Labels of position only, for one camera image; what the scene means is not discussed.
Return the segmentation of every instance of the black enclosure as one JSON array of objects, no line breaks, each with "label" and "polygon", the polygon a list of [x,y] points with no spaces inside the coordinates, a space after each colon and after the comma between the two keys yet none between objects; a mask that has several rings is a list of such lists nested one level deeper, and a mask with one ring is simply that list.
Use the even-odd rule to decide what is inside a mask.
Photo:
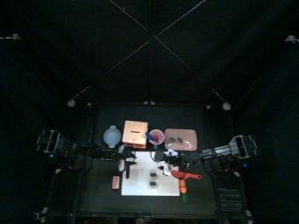
[{"label": "black enclosure", "polygon": [[[36,151],[43,130],[59,130],[77,144],[104,144],[103,131],[129,117],[161,129],[196,129],[200,150],[255,134],[260,155],[239,182],[247,209],[255,223],[296,223],[298,8],[295,0],[1,1],[0,223],[39,223],[49,193],[65,213],[64,205],[77,205],[80,217],[132,216],[133,204],[112,214],[89,201],[87,195],[105,196],[84,182],[96,183],[92,170],[60,182],[55,194],[60,177]],[[93,166],[107,169],[105,179],[109,168]],[[216,219],[212,178],[204,183],[207,206],[196,199],[188,211],[140,211]],[[81,191],[71,189],[77,185]]]}]

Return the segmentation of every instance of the cable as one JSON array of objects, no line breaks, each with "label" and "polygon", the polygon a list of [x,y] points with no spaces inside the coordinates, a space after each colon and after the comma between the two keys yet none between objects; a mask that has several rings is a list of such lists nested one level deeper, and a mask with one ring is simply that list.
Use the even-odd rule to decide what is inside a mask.
[{"label": "cable", "polygon": [[153,154],[152,154],[152,153],[153,153],[153,151],[151,150],[151,151],[149,151],[151,159],[152,159],[156,163],[163,162],[163,161],[160,161],[160,160],[157,160],[157,159],[153,158]]}]

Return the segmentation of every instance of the metal rod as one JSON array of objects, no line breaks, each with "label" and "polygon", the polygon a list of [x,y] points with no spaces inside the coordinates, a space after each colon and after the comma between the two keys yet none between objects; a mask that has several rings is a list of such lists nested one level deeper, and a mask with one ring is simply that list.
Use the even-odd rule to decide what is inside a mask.
[{"label": "metal rod", "polygon": [[159,37],[204,2],[200,1],[155,36]]},{"label": "metal rod", "polygon": [[112,0],[108,0],[127,15],[128,17],[139,24],[140,27],[143,27],[143,29],[149,32],[145,27],[136,21],[136,19],[125,12],[125,10],[112,1]]},{"label": "metal rod", "polygon": [[156,37],[153,36],[153,38],[157,40],[157,42],[163,45],[163,47],[170,51],[170,53],[174,55],[174,57],[184,64],[184,66],[190,69],[190,71],[192,72],[192,74],[196,77],[200,77],[200,75],[196,74],[196,72],[191,69],[191,67],[186,64],[186,62],[183,61],[183,59],[180,59],[180,57],[174,53],[174,51],[170,49],[170,47],[164,44],[164,42]]},{"label": "metal rod", "polygon": [[93,81],[93,83],[91,85],[88,85],[85,88],[83,88],[81,91],[79,91],[79,93],[71,98],[71,100],[76,99],[88,89],[91,89],[91,86],[95,85],[96,82],[99,82],[99,80],[108,75],[123,63],[124,61],[127,61],[128,58],[131,58],[131,56],[148,44],[148,41],[137,47],[137,49],[128,55],[125,56],[125,58],[123,60],[120,60],[116,65],[103,74],[100,75],[100,77]]}]

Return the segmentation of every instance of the black wall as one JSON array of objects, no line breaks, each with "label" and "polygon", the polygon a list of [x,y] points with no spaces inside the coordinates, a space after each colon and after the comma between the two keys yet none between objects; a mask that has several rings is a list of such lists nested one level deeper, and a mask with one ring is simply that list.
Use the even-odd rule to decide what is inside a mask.
[{"label": "black wall", "polygon": [[[104,74],[128,55],[127,49],[121,48],[121,41],[117,42],[117,46],[121,46],[119,47],[121,48],[121,55],[119,52],[105,49],[108,48],[105,46],[107,42],[103,44],[93,39],[89,43],[89,36],[85,35],[84,29],[85,25],[89,25],[88,30],[93,31],[95,24],[85,23],[89,21],[89,17],[85,17],[85,15],[89,16],[91,14],[80,14],[81,3],[71,6],[79,13],[76,16],[69,11],[67,3],[63,3],[65,8],[57,8],[59,10],[56,10],[55,1],[48,1],[51,9],[41,11],[39,10],[43,7],[40,3],[27,2],[28,4],[23,2],[23,6],[20,6],[9,1],[7,9],[0,8],[3,21],[0,36],[11,35],[19,31],[21,31],[21,34],[27,34],[23,42],[0,41],[1,223],[13,223],[13,221],[15,223],[25,223],[32,219],[33,213],[41,211],[49,173],[45,160],[36,153],[36,138],[43,129],[61,130],[69,109],[67,108],[67,100],[91,81],[99,80],[99,75]],[[198,27],[196,32],[200,34],[200,38],[192,36],[195,32],[191,32],[191,35],[187,35],[187,32],[186,36],[176,36],[180,29],[178,32],[172,30],[168,36],[161,38],[180,56],[191,55],[190,58],[183,57],[183,59],[195,67],[196,72],[203,73],[203,76],[192,77],[188,69],[184,70],[188,71],[186,76],[183,70],[179,70],[179,68],[186,69],[183,64],[178,63],[170,51],[155,43],[160,47],[155,52],[156,55],[152,55],[156,56],[153,68],[159,73],[153,73],[152,77],[156,78],[155,81],[161,79],[163,85],[151,83],[152,88],[156,89],[152,96],[159,101],[157,93],[168,90],[163,98],[166,102],[220,102],[220,99],[211,92],[211,89],[216,87],[224,98],[232,103],[235,132],[238,134],[256,134],[259,137],[260,155],[252,160],[246,173],[248,205],[256,223],[296,223],[299,218],[296,212],[296,205],[299,204],[296,192],[296,171],[299,168],[299,44],[284,43],[286,35],[296,34],[290,32],[295,31],[290,27],[295,27],[298,24],[298,19],[294,19],[298,16],[295,14],[292,16],[292,13],[296,12],[295,1],[274,1],[272,3],[268,3],[271,1],[260,1],[262,4],[255,1],[256,10],[248,1],[243,1],[244,5],[239,4],[236,8],[232,5],[242,1],[226,1],[226,5],[215,1],[207,2],[212,7],[204,8],[208,9],[208,12],[200,10],[199,13],[200,22],[204,22],[204,26],[198,27],[196,14],[192,14],[191,23],[184,22],[179,26],[183,30],[186,26],[191,30]],[[164,11],[168,11],[167,4],[163,4]],[[190,6],[183,10],[180,8],[176,11],[176,16],[180,16],[191,8]],[[92,11],[92,15],[96,16],[97,11],[93,10],[92,5],[85,7],[87,11]],[[112,5],[107,3],[107,7],[117,15]],[[141,19],[143,14],[139,13],[135,4],[132,4],[132,8],[136,13],[135,16]],[[234,27],[231,24],[234,24],[235,17],[230,11],[234,10],[239,14],[247,14],[247,17],[243,18],[244,21],[239,21],[238,26],[231,30],[230,27]],[[59,24],[61,20],[64,21],[63,13],[56,15],[53,21],[49,21],[48,19],[52,18],[56,11],[68,12],[76,24],[75,22],[72,25]],[[80,18],[87,19],[81,24],[79,23]],[[160,27],[161,30],[176,18],[172,13],[170,17],[161,13],[160,21],[163,21],[163,24],[157,25],[157,28]],[[56,22],[60,29],[55,32],[52,27]],[[103,41],[107,41],[108,38],[105,38],[107,36],[103,35],[100,29],[97,29],[97,35],[103,38]],[[81,48],[76,48],[81,42],[81,37],[84,37],[84,43]],[[174,39],[174,37],[183,39],[188,37],[194,45],[188,46],[190,42],[182,41],[180,38]],[[111,47],[115,46],[113,40],[119,41],[119,34],[108,42]],[[133,51],[144,43],[143,41],[136,42],[137,45],[131,45],[129,51]],[[192,51],[191,49],[200,46],[202,43],[208,43],[207,45],[203,44],[202,47],[206,51],[196,49]],[[96,54],[89,54],[95,45],[97,45]],[[147,75],[148,63],[145,61],[149,50],[140,51],[143,57],[136,55],[132,58],[133,66],[123,65],[111,77],[108,75],[101,77],[103,80],[99,80],[96,88],[88,92],[85,98],[83,97],[85,101],[88,99],[103,101],[105,98],[121,101],[123,96],[139,101],[148,100],[149,94],[147,92],[135,94],[135,92],[127,90],[144,80],[143,85],[137,85],[137,89],[147,89],[151,86],[148,86],[151,82],[148,77],[151,76]],[[103,57],[100,66],[95,66],[97,60],[89,63],[95,55]],[[127,81],[127,76],[123,75],[123,71],[129,74],[132,70],[135,85]],[[143,72],[145,78],[141,79],[136,71]],[[125,85],[113,92],[113,88],[117,87],[115,83],[119,80],[124,81]],[[180,91],[175,92],[176,96],[172,97],[171,91],[179,88],[182,88]]]},{"label": "black wall", "polygon": [[299,135],[299,45],[286,45],[232,109],[235,129],[256,134],[260,155],[246,176],[258,223],[296,223]]}]

